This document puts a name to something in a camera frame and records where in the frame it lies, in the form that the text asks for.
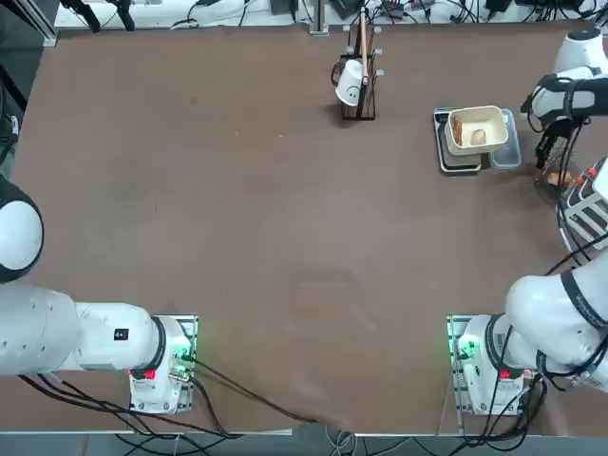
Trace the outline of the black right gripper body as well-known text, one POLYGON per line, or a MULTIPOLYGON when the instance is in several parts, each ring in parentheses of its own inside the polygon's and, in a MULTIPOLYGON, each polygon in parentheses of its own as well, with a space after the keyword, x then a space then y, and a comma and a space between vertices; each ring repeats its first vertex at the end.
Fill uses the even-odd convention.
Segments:
POLYGON ((564 118, 555 120, 546 127, 544 131, 544 136, 550 143, 554 143, 557 138, 568 139, 572 135, 572 132, 576 128, 584 125, 585 122, 585 117, 564 118))

